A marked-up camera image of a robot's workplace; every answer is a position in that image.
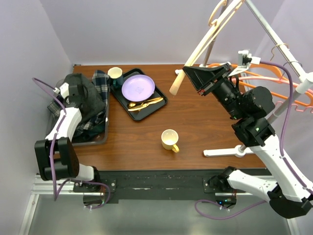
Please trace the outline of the orange hanger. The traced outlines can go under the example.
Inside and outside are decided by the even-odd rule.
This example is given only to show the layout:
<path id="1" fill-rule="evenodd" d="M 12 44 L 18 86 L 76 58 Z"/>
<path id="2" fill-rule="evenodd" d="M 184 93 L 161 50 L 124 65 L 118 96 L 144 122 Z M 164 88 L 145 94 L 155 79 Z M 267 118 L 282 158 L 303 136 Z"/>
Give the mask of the orange hanger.
<path id="1" fill-rule="evenodd" d="M 207 65 L 206 67 L 207 68 L 213 68 L 213 67 L 217 67 L 220 65 L 222 65 L 222 64 L 213 63 L 213 64 Z M 273 83 L 275 85 L 279 84 L 280 87 L 289 85 L 289 80 L 287 79 L 287 75 L 284 76 L 282 74 L 282 72 L 280 71 L 280 69 L 275 67 L 275 66 L 252 64 L 251 67 L 268 70 L 268 71 L 273 73 L 274 77 L 262 76 L 260 74 L 246 70 L 243 72 L 244 75 L 240 75 L 240 78 L 239 78 L 239 84 L 241 86 L 244 86 L 245 88 L 255 88 L 256 87 L 256 85 L 253 85 L 250 83 L 251 81 L 262 81 L 262 82 L 267 81 L 267 82 Z M 273 96 L 280 99 L 279 101 L 276 102 L 275 105 L 278 105 L 278 104 L 282 105 L 283 101 L 287 100 L 287 98 L 288 98 L 286 95 L 283 95 L 282 92 L 277 93 L 277 92 L 274 92 L 272 90 L 270 90 L 270 92 Z M 298 98 L 296 98 L 295 101 L 293 101 L 292 106 L 299 112 L 304 112 L 310 108 L 313 110 L 313 90 L 309 89 L 303 95 L 305 95 L 309 99 L 309 102 L 305 103 L 303 101 L 298 100 Z"/>

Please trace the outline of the white wooden hanger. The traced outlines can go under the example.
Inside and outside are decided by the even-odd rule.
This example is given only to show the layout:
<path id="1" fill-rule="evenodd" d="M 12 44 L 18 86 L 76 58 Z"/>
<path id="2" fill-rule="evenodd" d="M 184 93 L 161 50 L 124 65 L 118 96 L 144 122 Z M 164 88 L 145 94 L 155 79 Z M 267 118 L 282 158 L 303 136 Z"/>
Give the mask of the white wooden hanger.
<path id="1" fill-rule="evenodd" d="M 236 11 L 241 7 L 244 3 L 244 0 L 233 0 L 228 7 L 224 10 L 224 12 L 218 17 L 214 18 L 216 12 L 219 10 L 221 6 L 226 6 L 227 1 L 221 0 L 216 7 L 214 8 L 211 16 L 209 17 L 208 25 L 210 29 L 201 39 L 199 44 L 196 46 L 190 57 L 185 63 L 185 66 L 192 66 L 199 59 L 199 57 L 204 53 L 207 47 L 211 44 L 211 42 L 216 38 L 219 32 L 223 29 L 223 27 L 228 23 L 228 21 L 232 18 L 232 16 L 236 13 Z"/>

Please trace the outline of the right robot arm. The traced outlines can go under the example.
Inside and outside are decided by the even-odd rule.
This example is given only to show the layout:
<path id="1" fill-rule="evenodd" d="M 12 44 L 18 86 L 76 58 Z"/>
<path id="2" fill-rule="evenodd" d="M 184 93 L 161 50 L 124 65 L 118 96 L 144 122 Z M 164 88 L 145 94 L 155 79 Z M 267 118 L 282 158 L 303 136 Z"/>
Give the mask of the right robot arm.
<path id="1" fill-rule="evenodd" d="M 313 184 L 300 172 L 280 144 L 280 138 L 266 119 L 275 107 L 270 91 L 262 86 L 245 93 L 229 63 L 213 68 L 184 66 L 195 90 L 202 96 L 213 94 L 230 114 L 232 128 L 245 147 L 258 156 L 274 177 L 267 181 L 227 167 L 208 183 L 223 192 L 233 189 L 251 193 L 280 216 L 291 219 L 306 215 L 312 208 Z"/>

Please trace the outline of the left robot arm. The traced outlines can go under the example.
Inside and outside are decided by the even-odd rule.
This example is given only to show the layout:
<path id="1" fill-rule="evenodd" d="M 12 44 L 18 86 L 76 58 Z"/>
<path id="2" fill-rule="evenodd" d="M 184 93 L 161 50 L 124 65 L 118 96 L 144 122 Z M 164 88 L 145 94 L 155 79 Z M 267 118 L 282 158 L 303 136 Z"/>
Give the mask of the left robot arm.
<path id="1" fill-rule="evenodd" d="M 60 103 L 60 116 L 52 131 L 34 146 L 40 176 L 44 181 L 52 181 L 55 197 L 63 187 L 57 188 L 56 183 L 61 179 L 66 179 L 67 182 L 84 181 L 86 189 L 96 192 L 101 188 L 97 169 L 79 163 L 71 142 L 75 129 L 82 120 L 87 94 L 82 85 L 68 83 L 54 91 L 59 92 L 64 101 Z"/>

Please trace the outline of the green plaid skirt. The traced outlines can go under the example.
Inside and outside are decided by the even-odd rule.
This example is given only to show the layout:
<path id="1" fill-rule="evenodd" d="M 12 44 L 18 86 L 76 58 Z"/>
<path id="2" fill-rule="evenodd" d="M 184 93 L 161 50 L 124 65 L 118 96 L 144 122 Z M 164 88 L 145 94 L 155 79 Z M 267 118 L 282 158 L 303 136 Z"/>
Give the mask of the green plaid skirt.
<path id="1" fill-rule="evenodd" d="M 97 135 L 105 131 L 105 122 L 92 125 L 90 122 L 82 124 L 76 128 L 72 141 L 75 143 L 89 142 Z"/>

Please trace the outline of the pink hanger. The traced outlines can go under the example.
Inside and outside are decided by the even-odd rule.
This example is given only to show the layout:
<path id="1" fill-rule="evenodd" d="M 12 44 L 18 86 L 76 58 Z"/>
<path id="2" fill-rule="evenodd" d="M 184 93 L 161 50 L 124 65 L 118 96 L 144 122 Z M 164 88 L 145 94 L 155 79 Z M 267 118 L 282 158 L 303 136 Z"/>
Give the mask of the pink hanger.
<path id="1" fill-rule="evenodd" d="M 249 80 L 261 80 L 261 81 L 269 81 L 272 83 L 280 84 L 280 85 L 289 85 L 290 82 L 286 79 L 279 79 L 274 77 L 267 77 L 267 76 L 244 76 L 239 78 L 239 84 L 249 88 L 256 88 L 256 86 L 247 83 Z M 309 89 L 308 91 L 304 92 L 304 95 L 307 96 L 310 100 L 309 103 L 304 103 L 302 101 L 298 101 L 297 99 L 292 103 L 292 107 L 297 112 L 310 112 L 313 113 L 313 91 Z"/>

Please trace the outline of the dark dotted garment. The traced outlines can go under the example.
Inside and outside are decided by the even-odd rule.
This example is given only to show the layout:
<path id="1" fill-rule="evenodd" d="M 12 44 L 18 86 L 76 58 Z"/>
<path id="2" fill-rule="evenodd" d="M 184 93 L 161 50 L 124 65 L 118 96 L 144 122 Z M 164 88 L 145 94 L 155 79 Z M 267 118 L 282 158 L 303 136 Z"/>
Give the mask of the dark dotted garment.
<path id="1" fill-rule="evenodd" d="M 106 108 L 106 103 L 98 93 L 96 87 L 81 73 L 68 74 L 65 79 L 68 83 L 68 94 L 63 103 L 66 108 L 79 109 L 82 124 Z"/>

